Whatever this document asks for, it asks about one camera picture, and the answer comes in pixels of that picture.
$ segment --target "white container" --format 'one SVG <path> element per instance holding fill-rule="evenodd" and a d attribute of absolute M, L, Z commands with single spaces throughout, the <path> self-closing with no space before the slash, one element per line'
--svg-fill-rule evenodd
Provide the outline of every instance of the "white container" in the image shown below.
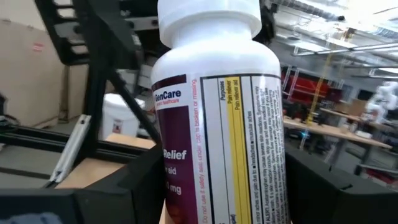
<path fill-rule="evenodd" d="M 136 99 L 141 108 L 145 101 Z M 139 121 L 130 110 L 123 98 L 114 93 L 104 96 L 102 137 L 106 139 L 110 134 L 137 136 Z"/>
<path fill-rule="evenodd" d="M 159 0 L 158 13 L 167 210 L 179 223 L 290 224 L 280 65 L 252 41 L 259 1 Z"/>

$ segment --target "yellow stripe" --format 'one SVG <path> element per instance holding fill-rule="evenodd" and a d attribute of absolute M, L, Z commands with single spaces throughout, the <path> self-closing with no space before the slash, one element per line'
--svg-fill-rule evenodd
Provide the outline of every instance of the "yellow stripe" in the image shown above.
<path fill-rule="evenodd" d="M 236 222 L 251 223 L 251 205 L 248 182 L 248 164 L 244 143 L 243 110 L 240 80 L 226 79 L 228 95 L 229 140 L 232 153 Z"/>

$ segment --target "cardboard box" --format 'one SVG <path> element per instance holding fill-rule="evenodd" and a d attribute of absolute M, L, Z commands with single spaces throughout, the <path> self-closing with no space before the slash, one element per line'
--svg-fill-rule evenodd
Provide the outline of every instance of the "cardboard box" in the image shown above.
<path fill-rule="evenodd" d="M 354 99 L 349 106 L 347 113 L 353 116 L 361 116 L 365 111 L 366 103 L 367 101 L 365 100 Z"/>

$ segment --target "white bucket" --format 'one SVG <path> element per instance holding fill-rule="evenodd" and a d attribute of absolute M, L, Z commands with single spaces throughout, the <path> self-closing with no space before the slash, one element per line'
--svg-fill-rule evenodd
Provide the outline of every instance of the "white bucket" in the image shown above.
<path fill-rule="evenodd" d="M 145 101 L 136 99 L 141 108 Z M 137 136 L 139 121 L 129 109 L 124 99 L 114 93 L 104 96 L 102 137 L 106 139 L 110 134 Z"/>

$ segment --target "purple label section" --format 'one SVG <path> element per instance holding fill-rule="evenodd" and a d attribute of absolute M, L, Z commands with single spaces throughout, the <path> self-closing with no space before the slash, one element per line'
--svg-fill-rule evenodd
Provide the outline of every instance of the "purple label section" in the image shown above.
<path fill-rule="evenodd" d="M 175 224 L 198 223 L 188 106 L 156 111 L 167 176 L 166 206 Z"/>

